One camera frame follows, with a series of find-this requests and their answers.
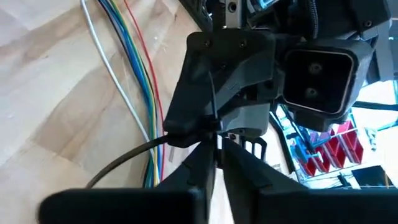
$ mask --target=screw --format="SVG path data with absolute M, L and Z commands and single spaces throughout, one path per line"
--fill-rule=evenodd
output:
M 242 40 L 241 43 L 239 44 L 239 46 L 241 48 L 245 48 L 248 45 L 248 41 L 246 39 Z
M 229 139 L 230 139 L 230 140 L 235 140 L 235 139 L 236 139 L 236 135 L 234 135 L 234 134 L 229 134 Z
M 206 41 L 205 41 L 205 46 L 206 46 L 207 48 L 209 48 L 209 47 L 211 46 L 211 41 L 210 41 L 210 40 L 206 40 Z
M 230 13 L 234 13 L 236 11 L 236 3 L 235 2 L 230 2 L 228 4 L 228 11 Z
M 322 72 L 322 65 L 320 65 L 319 63 L 311 63 L 311 65 L 308 68 L 308 71 L 310 72 L 310 74 L 312 75 L 318 75 L 319 73 Z
M 364 26 L 365 27 L 371 27 L 373 25 L 373 22 L 372 21 L 366 21 L 365 23 L 364 23 Z
M 315 98 L 318 96 L 318 91 L 316 91 L 316 89 L 313 89 L 313 88 L 307 88 L 305 90 L 305 96 L 307 98 Z

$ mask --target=red wire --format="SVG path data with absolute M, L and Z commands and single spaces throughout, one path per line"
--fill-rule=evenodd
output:
M 127 3 L 126 0 L 124 0 L 124 4 L 126 5 L 127 10 L 129 11 L 129 14 L 131 16 L 131 19 L 132 19 L 132 21 L 133 21 L 133 23 L 134 23 L 134 25 L 135 25 L 135 27 L 137 29 L 138 38 L 139 38 L 139 40 L 140 40 L 140 42 L 142 44 L 142 48 L 144 49 L 145 57 L 147 58 L 147 60 L 149 62 L 149 69 L 150 69 L 150 72 L 152 74 L 152 79 L 154 80 L 154 85 L 155 85 L 155 94 L 156 94 L 156 97 L 157 97 L 157 101 L 159 102 L 160 117 L 162 118 L 162 121 L 163 121 L 163 108 L 162 108 L 162 103 L 160 102 L 160 96 L 159 96 L 159 90 L 158 90 L 158 87 L 157 87 L 157 80 L 156 80 L 154 66 L 152 64 L 152 61 L 150 60 L 150 57 L 149 57 L 149 54 L 148 54 L 148 50 L 147 50 L 147 46 L 145 45 L 144 38 L 142 38 L 141 30 L 140 30 L 140 28 L 138 26 L 136 18 L 132 15 L 132 12 L 131 12 L 131 9 L 129 7 L 129 4 Z M 165 149 L 164 149 L 164 144 L 163 144 L 162 169 L 160 171 L 160 180 L 163 180 L 164 161 L 165 161 Z

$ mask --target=wooden table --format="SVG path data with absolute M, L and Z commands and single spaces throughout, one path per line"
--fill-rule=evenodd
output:
M 142 94 L 121 44 L 97 2 L 87 1 L 106 55 L 144 118 Z M 127 18 L 123 2 L 117 3 Z M 185 39 L 198 27 L 177 0 L 129 4 L 144 33 L 167 111 Z M 35 223 L 44 197 L 84 186 L 144 139 L 99 56 L 79 1 L 3 0 L 0 21 L 0 223 Z M 167 151 L 167 160 L 180 162 L 187 154 Z M 125 163 L 98 186 L 140 186 L 147 156 Z M 178 162 L 168 162 L 167 172 Z M 218 197 L 226 201 L 225 194 Z

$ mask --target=yellow wire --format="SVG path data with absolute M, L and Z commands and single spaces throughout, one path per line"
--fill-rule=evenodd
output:
M 111 5 L 114 7 L 114 10 L 120 15 L 120 17 L 121 17 L 121 20 L 122 20 L 122 24 L 123 24 L 123 26 L 127 29 L 127 33 L 128 33 L 128 35 L 130 36 L 130 38 L 131 38 L 131 40 L 132 40 L 132 33 L 131 33 L 131 30 L 130 30 L 130 28 L 126 25 L 126 21 L 124 20 L 124 17 L 123 17 L 123 14 L 121 13 L 121 10 L 120 10 L 120 8 L 118 7 L 118 5 L 113 1 L 113 0 L 109 0 L 110 2 L 111 2 Z M 138 52 L 138 49 L 137 49 L 137 46 L 135 45 L 135 43 L 134 42 L 132 42 L 132 46 L 133 46 L 133 48 L 134 48 L 134 50 L 136 51 L 136 52 Z M 142 59 L 141 59 L 141 57 L 138 57 L 138 62 L 139 62 L 139 65 L 140 65 L 140 67 L 141 67 L 141 70 L 142 71 L 145 71 L 145 68 L 144 68 L 144 63 L 142 62 Z M 145 83 L 147 84 L 147 86 L 148 87 L 150 87 L 150 81 L 148 80 L 148 77 L 146 76 L 146 75 L 144 75 L 144 79 L 145 79 Z M 155 107 L 155 97 L 154 97 L 154 95 L 153 95 L 153 92 L 151 92 L 151 91 L 149 91 L 150 92 L 150 100 L 151 100 L 151 102 L 152 102 L 152 105 L 154 105 L 154 107 Z M 156 130 L 157 130 L 157 119 L 156 119 L 156 111 L 155 111 L 155 108 L 151 111 L 151 113 L 152 113 L 152 119 L 153 119 L 153 125 L 152 125 L 152 128 L 154 129 L 154 131 L 152 132 L 152 138 L 153 139 L 155 139 L 156 138 Z M 153 159 L 153 161 L 154 161 L 154 172 L 155 172 L 155 178 L 154 178 L 154 185 L 156 186 L 156 185 L 158 185 L 159 184 L 159 168 L 158 168 L 158 163 L 157 163 L 157 150 L 156 149 L 154 149 L 154 158 L 152 158 Z

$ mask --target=wire bundle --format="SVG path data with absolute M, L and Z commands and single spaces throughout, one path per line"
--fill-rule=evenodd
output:
M 155 139 L 155 138 L 159 137 L 159 132 L 157 129 L 157 123 L 158 123 L 157 115 L 158 114 L 157 114 L 155 93 L 156 93 L 157 101 L 159 103 L 160 120 L 161 121 L 163 119 L 163 111 L 162 111 L 162 105 L 160 103 L 159 91 L 157 88 L 154 68 L 153 68 L 151 60 L 149 58 L 149 54 L 147 52 L 144 39 L 142 38 L 141 31 L 139 30 L 137 22 L 136 22 L 134 16 L 132 15 L 132 12 L 128 6 L 127 1 L 124 0 L 124 3 L 129 11 L 130 16 L 132 17 L 135 27 L 136 27 L 136 30 L 137 30 L 137 33 L 139 36 L 139 40 L 144 48 L 144 52 L 145 52 L 147 61 L 150 65 L 150 71 L 152 74 L 152 79 L 154 81 L 154 85 L 152 85 L 151 79 L 148 76 L 147 69 L 146 69 L 144 62 L 142 61 L 142 57 L 137 49 L 137 45 L 135 44 L 135 42 L 132 39 L 131 31 L 129 30 L 128 26 L 126 25 L 126 21 L 124 20 L 123 15 L 122 15 L 120 9 L 118 8 L 118 5 L 113 0 L 98 0 L 98 2 L 101 4 L 105 13 L 109 17 L 109 20 L 111 21 L 120 41 L 122 43 L 123 49 L 127 55 L 127 59 L 129 61 L 129 63 L 131 64 L 132 71 L 134 72 L 134 75 L 137 78 L 137 81 L 138 81 L 140 88 L 142 90 L 142 93 L 144 95 L 144 102 L 147 107 L 147 117 L 149 120 L 149 127 L 150 127 L 149 135 L 146 133 L 145 129 L 143 128 L 143 125 L 142 125 L 141 121 L 139 120 L 134 108 L 131 106 L 127 96 L 124 94 L 123 89 L 121 88 L 116 76 L 114 75 L 114 72 L 113 72 L 106 56 L 104 55 L 102 46 L 96 36 L 96 32 L 94 30 L 90 15 L 88 14 L 85 0 L 81 0 L 81 4 L 82 4 L 84 12 L 86 14 L 87 21 L 90 25 L 91 34 L 93 35 L 94 41 L 97 45 L 97 48 L 106 64 L 117 88 L 121 92 L 122 97 L 127 104 L 127 107 L 130 109 L 133 117 L 136 119 L 146 141 L 149 142 L 150 138 Z M 147 165 L 144 186 L 145 187 L 154 187 L 154 186 L 158 185 L 160 183 L 160 181 L 163 179 L 163 172 L 164 172 L 164 150 L 162 152 L 160 150 L 160 146 L 157 146 L 154 150 L 153 149 L 150 150 L 150 159 L 149 159 L 149 162 Z

